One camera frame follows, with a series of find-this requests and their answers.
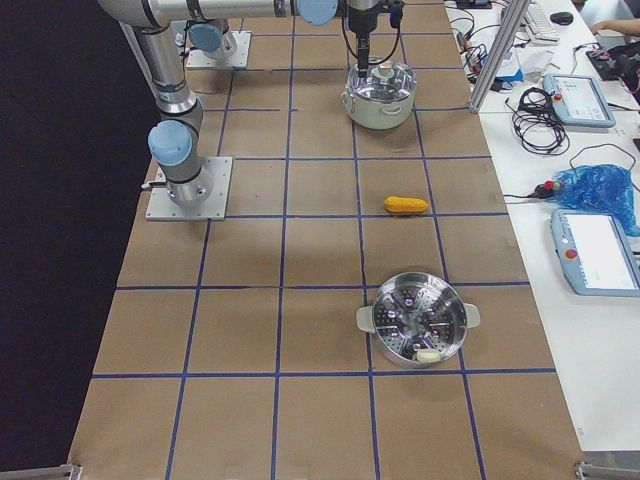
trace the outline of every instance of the blue plastic bag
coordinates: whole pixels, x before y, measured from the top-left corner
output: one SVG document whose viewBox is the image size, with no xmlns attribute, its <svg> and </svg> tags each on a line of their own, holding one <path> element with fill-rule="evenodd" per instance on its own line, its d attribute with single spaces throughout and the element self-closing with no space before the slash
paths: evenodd
<svg viewBox="0 0 640 480">
<path fill-rule="evenodd" d="M 640 237 L 633 212 L 631 172 L 617 165 L 582 166 L 553 174 L 558 183 L 551 197 L 564 207 L 613 215 L 624 233 Z"/>
</svg>

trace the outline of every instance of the control tablet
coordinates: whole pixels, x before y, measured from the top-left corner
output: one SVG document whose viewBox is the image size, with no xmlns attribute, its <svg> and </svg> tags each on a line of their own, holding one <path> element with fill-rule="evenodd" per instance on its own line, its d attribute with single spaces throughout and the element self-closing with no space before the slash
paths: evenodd
<svg viewBox="0 0 640 480">
<path fill-rule="evenodd" d="M 547 74 L 542 87 L 553 98 L 553 110 L 564 125 L 613 127 L 616 119 L 593 77 Z"/>
<path fill-rule="evenodd" d="M 564 276 L 577 294 L 640 296 L 640 271 L 614 217 L 556 210 L 551 232 Z"/>
</svg>

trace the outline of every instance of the white keyboard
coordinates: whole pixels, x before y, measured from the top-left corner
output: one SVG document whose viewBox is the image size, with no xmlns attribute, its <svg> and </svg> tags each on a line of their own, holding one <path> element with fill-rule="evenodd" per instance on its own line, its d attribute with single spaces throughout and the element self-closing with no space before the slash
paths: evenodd
<svg viewBox="0 0 640 480">
<path fill-rule="evenodd" d="M 558 31 L 536 0 L 531 0 L 524 14 L 524 28 L 536 45 L 555 45 L 560 41 Z"/>
</svg>

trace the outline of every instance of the pot handle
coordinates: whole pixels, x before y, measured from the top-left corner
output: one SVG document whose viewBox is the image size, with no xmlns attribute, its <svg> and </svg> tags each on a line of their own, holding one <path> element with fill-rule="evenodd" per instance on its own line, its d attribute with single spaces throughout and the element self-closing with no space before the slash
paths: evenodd
<svg viewBox="0 0 640 480">
<path fill-rule="evenodd" d="M 372 316 L 373 307 L 362 307 L 356 313 L 356 324 L 363 332 L 376 333 L 376 327 L 373 325 Z"/>
<path fill-rule="evenodd" d="M 465 303 L 464 309 L 467 312 L 467 328 L 473 328 L 480 325 L 480 310 L 471 303 Z"/>
<path fill-rule="evenodd" d="M 381 107 L 380 111 L 385 115 L 395 117 L 396 115 L 399 115 L 400 112 L 402 112 L 402 105 L 400 105 L 399 107 L 392 107 L 392 108 Z"/>
</svg>

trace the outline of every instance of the person's arm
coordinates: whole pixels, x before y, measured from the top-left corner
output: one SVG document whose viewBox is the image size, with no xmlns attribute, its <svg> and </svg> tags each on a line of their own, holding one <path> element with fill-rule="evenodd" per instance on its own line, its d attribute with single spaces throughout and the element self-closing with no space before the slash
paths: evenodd
<svg viewBox="0 0 640 480">
<path fill-rule="evenodd" d="M 594 35 L 600 30 L 613 30 L 623 35 L 640 36 L 640 18 L 631 20 L 605 20 L 591 25 L 591 33 Z"/>
</svg>

